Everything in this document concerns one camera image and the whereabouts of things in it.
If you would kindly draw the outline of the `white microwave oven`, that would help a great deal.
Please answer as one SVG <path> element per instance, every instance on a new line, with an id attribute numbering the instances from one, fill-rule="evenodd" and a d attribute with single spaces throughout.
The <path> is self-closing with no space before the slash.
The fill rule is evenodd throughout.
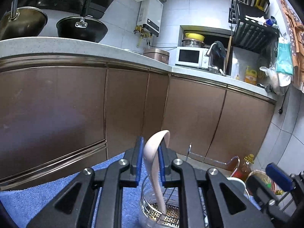
<path id="1" fill-rule="evenodd" d="M 177 47 L 175 64 L 207 70 L 209 66 L 207 51 L 207 48 Z"/>

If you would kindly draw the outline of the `brass coloured wok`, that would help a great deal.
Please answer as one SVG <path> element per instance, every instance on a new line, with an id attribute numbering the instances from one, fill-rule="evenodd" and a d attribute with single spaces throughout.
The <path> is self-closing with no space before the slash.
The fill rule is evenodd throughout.
<path id="1" fill-rule="evenodd" d="M 36 7 L 18 7 L 11 3 L 11 11 L 1 19 L 1 40 L 38 36 L 47 24 L 48 17 Z"/>

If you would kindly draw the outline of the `blue towel mat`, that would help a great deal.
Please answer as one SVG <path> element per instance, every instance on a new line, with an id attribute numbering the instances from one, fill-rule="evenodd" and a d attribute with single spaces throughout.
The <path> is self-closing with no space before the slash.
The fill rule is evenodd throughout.
<path id="1" fill-rule="evenodd" d="M 258 209 L 216 169 L 193 168 L 171 149 L 158 150 L 157 182 L 178 189 L 180 227 L 270 227 Z M 124 227 L 123 190 L 139 185 L 143 153 L 129 149 L 107 168 L 81 171 L 29 227 Z"/>

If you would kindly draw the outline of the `brown rice cooker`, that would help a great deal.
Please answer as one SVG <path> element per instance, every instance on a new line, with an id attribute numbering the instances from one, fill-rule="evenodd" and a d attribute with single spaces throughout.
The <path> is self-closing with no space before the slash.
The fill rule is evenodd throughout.
<path id="1" fill-rule="evenodd" d="M 169 63 L 169 52 L 158 48 L 145 48 L 143 55 L 162 63 Z"/>

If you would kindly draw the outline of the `black wall rack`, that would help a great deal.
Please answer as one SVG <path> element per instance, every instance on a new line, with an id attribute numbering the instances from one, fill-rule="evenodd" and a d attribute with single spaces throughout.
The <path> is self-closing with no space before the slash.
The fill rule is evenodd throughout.
<path id="1" fill-rule="evenodd" d="M 279 38 L 277 26 L 267 25 L 269 0 L 231 0 L 228 22 L 235 26 L 232 45 L 260 53 Z"/>

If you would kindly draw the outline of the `yellow lidded pot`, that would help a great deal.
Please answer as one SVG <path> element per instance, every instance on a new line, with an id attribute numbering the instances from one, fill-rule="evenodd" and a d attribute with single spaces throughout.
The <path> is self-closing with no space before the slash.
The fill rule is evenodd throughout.
<path id="1" fill-rule="evenodd" d="M 199 33 L 185 33 L 185 37 L 182 40 L 183 47 L 198 47 L 203 48 L 205 46 L 204 43 L 205 37 Z"/>

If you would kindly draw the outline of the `brown kitchen cabinets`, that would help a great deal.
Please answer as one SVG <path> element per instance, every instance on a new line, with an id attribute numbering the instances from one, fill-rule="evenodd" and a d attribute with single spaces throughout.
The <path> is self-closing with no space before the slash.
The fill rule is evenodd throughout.
<path id="1" fill-rule="evenodd" d="M 52 181 L 166 129 L 179 154 L 257 154 L 276 98 L 203 72 L 73 55 L 1 59 L 1 190 Z"/>

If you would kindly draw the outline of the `black wok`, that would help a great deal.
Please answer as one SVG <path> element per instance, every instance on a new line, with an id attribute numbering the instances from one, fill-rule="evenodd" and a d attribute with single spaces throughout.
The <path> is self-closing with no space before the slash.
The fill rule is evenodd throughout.
<path id="1" fill-rule="evenodd" d="M 99 43 L 107 34 L 107 26 L 93 18 L 88 17 L 91 0 L 85 0 L 79 16 L 64 17 L 57 24 L 58 37 L 84 40 Z"/>

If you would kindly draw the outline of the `chrome kitchen faucet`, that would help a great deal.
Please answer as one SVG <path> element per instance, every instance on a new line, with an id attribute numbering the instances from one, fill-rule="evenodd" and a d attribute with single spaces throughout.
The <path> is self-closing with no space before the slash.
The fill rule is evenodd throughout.
<path id="1" fill-rule="evenodd" d="M 226 50 L 220 41 L 215 41 L 205 54 L 209 58 L 208 71 L 226 75 Z"/>

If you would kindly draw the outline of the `yellow oil bottle on counter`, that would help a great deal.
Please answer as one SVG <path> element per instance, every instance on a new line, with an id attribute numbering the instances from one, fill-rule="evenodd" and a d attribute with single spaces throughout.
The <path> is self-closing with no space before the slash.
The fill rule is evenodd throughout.
<path id="1" fill-rule="evenodd" d="M 247 66 L 244 81 L 255 86 L 257 84 L 257 71 Z"/>

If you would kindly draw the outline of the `white gas water heater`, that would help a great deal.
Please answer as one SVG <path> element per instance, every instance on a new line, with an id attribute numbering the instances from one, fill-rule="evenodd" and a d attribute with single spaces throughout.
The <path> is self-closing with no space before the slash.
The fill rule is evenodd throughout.
<path id="1" fill-rule="evenodd" d="M 137 26 L 150 32 L 156 37 L 159 36 L 163 4 L 160 0 L 144 0 L 141 2 Z"/>

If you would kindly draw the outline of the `oil bottle on floor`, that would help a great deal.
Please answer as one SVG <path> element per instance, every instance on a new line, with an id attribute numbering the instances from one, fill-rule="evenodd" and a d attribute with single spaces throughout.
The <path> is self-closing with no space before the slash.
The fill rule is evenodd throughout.
<path id="1" fill-rule="evenodd" d="M 251 167 L 254 164 L 254 155 L 253 154 L 249 154 L 247 156 L 244 157 L 244 162 L 241 168 L 241 179 L 245 182 L 246 179 L 248 178 L 248 175 L 251 173 Z"/>

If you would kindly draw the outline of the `teal plastic bag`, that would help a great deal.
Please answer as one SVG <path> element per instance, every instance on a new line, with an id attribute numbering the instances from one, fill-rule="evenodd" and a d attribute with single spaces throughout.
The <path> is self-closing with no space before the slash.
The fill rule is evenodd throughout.
<path id="1" fill-rule="evenodd" d="M 290 76 L 293 75 L 291 45 L 290 42 L 283 37 L 280 37 L 278 40 L 276 72 Z"/>

